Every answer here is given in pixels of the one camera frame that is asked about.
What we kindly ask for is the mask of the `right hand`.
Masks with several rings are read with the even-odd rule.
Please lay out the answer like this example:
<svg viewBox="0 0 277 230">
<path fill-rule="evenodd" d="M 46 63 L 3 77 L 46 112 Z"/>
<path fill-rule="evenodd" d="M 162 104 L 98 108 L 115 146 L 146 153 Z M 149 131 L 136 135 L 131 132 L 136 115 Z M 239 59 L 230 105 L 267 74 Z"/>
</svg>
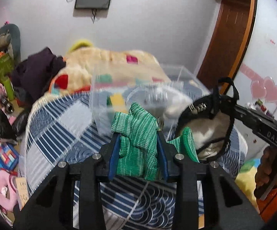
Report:
<svg viewBox="0 0 277 230">
<path fill-rule="evenodd" d="M 257 199 L 265 200 L 268 194 L 277 186 L 277 148 L 268 146 L 260 159 L 255 175 Z"/>
</svg>

